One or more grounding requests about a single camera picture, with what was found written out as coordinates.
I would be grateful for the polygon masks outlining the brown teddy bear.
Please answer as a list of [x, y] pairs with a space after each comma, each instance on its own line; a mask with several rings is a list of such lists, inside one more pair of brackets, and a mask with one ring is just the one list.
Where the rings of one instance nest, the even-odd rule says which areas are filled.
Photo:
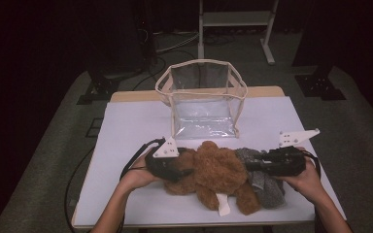
[[178, 170], [193, 169], [194, 172], [177, 182], [165, 182], [169, 194], [195, 193], [203, 206], [217, 211], [220, 216], [230, 213], [229, 196], [236, 198], [236, 206], [245, 216], [261, 208], [245, 166], [232, 149], [219, 148], [216, 143], [205, 141], [197, 150], [187, 149], [171, 165]]

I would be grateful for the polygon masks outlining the grey towel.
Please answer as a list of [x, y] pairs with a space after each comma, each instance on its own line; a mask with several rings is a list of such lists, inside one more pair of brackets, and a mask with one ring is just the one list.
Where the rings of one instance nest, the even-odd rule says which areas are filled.
[[[235, 151], [237, 157], [243, 164], [246, 162], [259, 162], [260, 159], [253, 158], [255, 150], [240, 148]], [[262, 171], [248, 171], [249, 183], [264, 209], [277, 209], [286, 204], [283, 182], [272, 178]]]

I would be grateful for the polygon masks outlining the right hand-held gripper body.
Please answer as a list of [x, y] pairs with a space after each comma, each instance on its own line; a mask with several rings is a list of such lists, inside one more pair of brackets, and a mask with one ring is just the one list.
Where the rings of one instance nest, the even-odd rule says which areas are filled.
[[321, 173], [321, 164], [319, 160], [310, 152], [300, 150], [297, 146], [317, 135], [321, 131], [314, 130], [304, 131], [281, 131], [279, 134], [279, 147], [270, 150], [261, 159], [262, 171], [270, 176], [277, 177], [295, 177], [305, 170], [304, 157], [312, 158], [318, 174]]

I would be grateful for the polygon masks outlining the dark square floor plate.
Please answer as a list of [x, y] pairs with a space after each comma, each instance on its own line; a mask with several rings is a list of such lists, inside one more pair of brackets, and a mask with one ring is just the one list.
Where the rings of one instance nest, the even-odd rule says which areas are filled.
[[87, 138], [97, 138], [102, 126], [103, 118], [102, 117], [95, 117], [89, 128], [87, 129], [85, 136]]

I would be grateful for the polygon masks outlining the person's right hand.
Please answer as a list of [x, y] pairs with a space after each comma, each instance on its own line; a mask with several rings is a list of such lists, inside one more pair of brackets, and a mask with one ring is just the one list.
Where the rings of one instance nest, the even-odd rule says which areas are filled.
[[295, 177], [278, 177], [278, 180], [288, 183], [294, 190], [302, 194], [308, 201], [317, 204], [322, 198], [322, 184], [315, 164], [304, 157], [305, 170]]

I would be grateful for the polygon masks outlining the black upright equipment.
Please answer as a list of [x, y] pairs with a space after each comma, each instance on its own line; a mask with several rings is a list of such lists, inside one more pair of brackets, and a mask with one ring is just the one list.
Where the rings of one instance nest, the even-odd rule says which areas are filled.
[[142, 54], [148, 64], [157, 63], [153, 35], [152, 0], [132, 0], [135, 26]]

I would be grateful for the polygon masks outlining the person's left hand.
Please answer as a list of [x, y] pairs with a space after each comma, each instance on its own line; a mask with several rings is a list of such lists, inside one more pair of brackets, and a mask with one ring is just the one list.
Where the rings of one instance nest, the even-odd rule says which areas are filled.
[[119, 181], [119, 188], [131, 192], [137, 188], [144, 187], [150, 183], [158, 182], [159, 178], [154, 176], [146, 167], [145, 158], [138, 158], [127, 173]]

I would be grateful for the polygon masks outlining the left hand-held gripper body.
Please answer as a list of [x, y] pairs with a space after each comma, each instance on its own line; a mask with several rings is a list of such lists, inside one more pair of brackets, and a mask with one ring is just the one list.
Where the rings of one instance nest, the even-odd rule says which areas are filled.
[[171, 165], [171, 162], [180, 155], [174, 138], [162, 139], [158, 145], [146, 155], [147, 169], [156, 177], [165, 181], [177, 182], [180, 171]]

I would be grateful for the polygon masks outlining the clear bag with beige trim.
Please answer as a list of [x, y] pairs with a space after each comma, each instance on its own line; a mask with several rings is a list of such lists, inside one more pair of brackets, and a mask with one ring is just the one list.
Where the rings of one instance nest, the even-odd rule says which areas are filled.
[[194, 59], [171, 65], [155, 84], [171, 109], [171, 134], [178, 140], [237, 138], [237, 121], [248, 87], [229, 62]]

